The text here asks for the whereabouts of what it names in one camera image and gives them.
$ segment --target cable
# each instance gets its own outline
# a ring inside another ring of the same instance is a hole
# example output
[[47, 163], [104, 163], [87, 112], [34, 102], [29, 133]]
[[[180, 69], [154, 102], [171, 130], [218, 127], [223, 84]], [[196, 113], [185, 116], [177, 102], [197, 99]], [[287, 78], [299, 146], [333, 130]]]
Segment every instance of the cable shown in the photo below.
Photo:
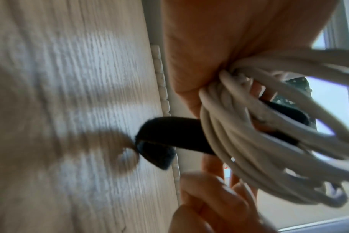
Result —
[[[349, 86], [349, 73], [342, 71], [347, 68], [349, 52], [343, 50], [274, 51], [234, 62], [230, 73], [219, 73], [220, 82], [199, 93], [201, 124], [211, 148], [235, 175], [255, 188], [294, 203], [343, 206], [348, 198], [342, 182], [349, 182], [349, 171], [317, 158], [313, 151], [349, 160], [349, 129], [268, 71], [294, 72]], [[254, 80], [321, 120], [334, 135], [317, 132], [252, 97], [249, 90]], [[299, 144], [293, 146], [256, 130], [250, 114]]]

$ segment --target hand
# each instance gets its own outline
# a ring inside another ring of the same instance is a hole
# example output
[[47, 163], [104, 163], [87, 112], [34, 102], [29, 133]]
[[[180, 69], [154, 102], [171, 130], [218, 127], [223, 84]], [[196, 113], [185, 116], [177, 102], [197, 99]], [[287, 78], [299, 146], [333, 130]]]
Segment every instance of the hand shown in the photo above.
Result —
[[233, 176], [224, 184], [221, 160], [204, 155], [202, 172], [181, 174], [183, 204], [174, 213], [169, 233], [276, 233], [267, 221], [259, 221], [246, 190]]
[[[231, 62], [284, 48], [310, 47], [338, 0], [162, 0], [168, 74], [199, 117], [199, 89]], [[251, 94], [263, 87], [254, 83]], [[262, 99], [274, 96], [266, 90]]]

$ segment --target cord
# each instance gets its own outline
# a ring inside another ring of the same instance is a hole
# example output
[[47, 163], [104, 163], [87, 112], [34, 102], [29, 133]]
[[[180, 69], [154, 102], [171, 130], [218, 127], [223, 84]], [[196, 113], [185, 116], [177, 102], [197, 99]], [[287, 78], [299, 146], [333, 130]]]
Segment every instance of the cord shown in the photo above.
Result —
[[[299, 90], [278, 81], [268, 71], [313, 76], [349, 86], [349, 52], [296, 49], [263, 53], [219, 73], [220, 82], [200, 90], [200, 113], [205, 136], [217, 156], [245, 183], [300, 204], [341, 207], [347, 200], [342, 182], [349, 171], [313, 155], [349, 160], [349, 129]], [[334, 133], [327, 135], [298, 123], [249, 94], [253, 81], [293, 101]], [[295, 138], [293, 146], [256, 130], [250, 114], [267, 126]]]

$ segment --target wooden table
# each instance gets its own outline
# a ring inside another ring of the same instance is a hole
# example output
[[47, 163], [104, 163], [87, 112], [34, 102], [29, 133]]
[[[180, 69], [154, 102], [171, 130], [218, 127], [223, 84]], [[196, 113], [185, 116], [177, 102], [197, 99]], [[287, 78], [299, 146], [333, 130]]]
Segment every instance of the wooden table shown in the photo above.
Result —
[[0, 0], [0, 233], [166, 232], [172, 171], [132, 149], [161, 114], [139, 0]]

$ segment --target light wood tabletop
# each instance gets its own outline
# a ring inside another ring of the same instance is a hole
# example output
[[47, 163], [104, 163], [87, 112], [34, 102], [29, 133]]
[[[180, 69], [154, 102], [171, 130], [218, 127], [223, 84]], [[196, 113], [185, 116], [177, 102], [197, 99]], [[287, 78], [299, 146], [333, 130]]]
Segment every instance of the light wood tabletop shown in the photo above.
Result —
[[166, 232], [172, 171], [140, 0], [0, 0], [0, 233]]

